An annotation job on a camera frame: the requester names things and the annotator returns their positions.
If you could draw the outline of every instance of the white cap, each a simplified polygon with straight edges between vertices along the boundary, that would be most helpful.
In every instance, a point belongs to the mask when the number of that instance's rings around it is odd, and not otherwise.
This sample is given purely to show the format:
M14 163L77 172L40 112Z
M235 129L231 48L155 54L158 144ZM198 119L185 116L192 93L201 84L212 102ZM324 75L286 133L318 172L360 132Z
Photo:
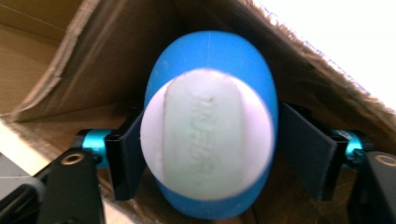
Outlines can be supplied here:
M195 200L220 200L262 176L275 133L253 89L201 68L156 92L143 117L141 145L149 169L170 190Z

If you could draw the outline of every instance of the white background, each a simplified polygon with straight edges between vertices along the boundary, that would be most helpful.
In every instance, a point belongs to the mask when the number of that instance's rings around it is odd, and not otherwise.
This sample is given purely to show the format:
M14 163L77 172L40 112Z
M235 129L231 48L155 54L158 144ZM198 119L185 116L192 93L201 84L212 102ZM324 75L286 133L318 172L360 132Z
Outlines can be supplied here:
M396 2L260 0L364 89L396 110Z

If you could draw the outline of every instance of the screw hole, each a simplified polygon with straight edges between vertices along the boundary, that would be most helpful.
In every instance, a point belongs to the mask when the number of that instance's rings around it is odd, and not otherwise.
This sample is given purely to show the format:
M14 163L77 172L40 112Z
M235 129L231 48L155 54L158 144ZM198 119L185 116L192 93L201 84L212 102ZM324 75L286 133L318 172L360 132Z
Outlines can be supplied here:
M83 159L84 159L84 155L82 155L81 153L75 153L75 154L71 154L71 155L68 155L65 158L63 158L61 161L61 164L73 165L73 164L79 163Z
M385 155L376 155L375 159L387 166L396 166L396 160Z

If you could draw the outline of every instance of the blue plastic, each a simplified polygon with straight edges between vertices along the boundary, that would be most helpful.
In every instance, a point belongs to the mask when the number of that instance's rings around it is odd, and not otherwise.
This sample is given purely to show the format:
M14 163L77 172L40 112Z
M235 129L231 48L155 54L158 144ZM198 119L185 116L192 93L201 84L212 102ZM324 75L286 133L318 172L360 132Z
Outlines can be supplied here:
M255 90L271 113L277 132L277 98L275 84L262 55L239 35L208 31L184 35L173 42L160 56L151 72L145 108L153 95L168 81L198 68L212 68L230 74ZM250 188L229 199L199 201L186 198L158 185L164 197L181 213L198 218L234 217L247 210L259 196L269 168Z
M112 129L92 129L85 135L84 141L82 142L83 149L90 150L102 158L102 162L96 165L97 168L108 167L105 137L112 131Z
M363 144L359 137L352 131L332 130L333 133L339 134L348 140L346 146L346 157L354 157L355 150L363 150Z

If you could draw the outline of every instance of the blue egg-shaped object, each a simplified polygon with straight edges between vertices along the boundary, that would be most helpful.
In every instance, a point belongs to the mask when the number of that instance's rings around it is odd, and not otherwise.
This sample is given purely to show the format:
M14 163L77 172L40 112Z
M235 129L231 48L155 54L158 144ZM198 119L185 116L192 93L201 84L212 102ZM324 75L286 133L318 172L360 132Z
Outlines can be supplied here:
M260 52L239 35L197 32L174 41L155 63L141 144L177 211L234 217L262 191L277 120L275 84Z

